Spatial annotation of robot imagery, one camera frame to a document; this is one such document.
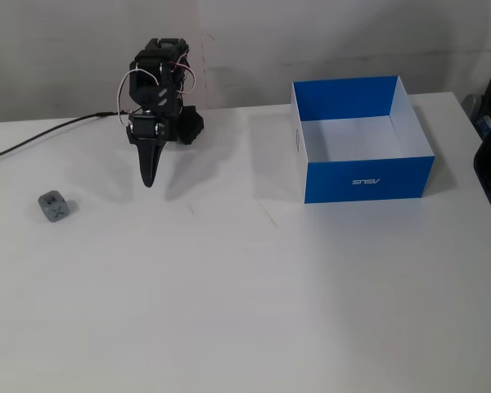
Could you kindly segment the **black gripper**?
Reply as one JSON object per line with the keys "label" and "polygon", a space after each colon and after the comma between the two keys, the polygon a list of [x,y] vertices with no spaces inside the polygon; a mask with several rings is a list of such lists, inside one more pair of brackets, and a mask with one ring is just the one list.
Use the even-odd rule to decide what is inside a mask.
{"label": "black gripper", "polygon": [[146,187],[151,187],[165,143],[177,140],[177,121],[154,115],[130,115],[128,120],[126,131],[131,144],[155,142],[153,146],[147,142],[137,144],[142,181]]}

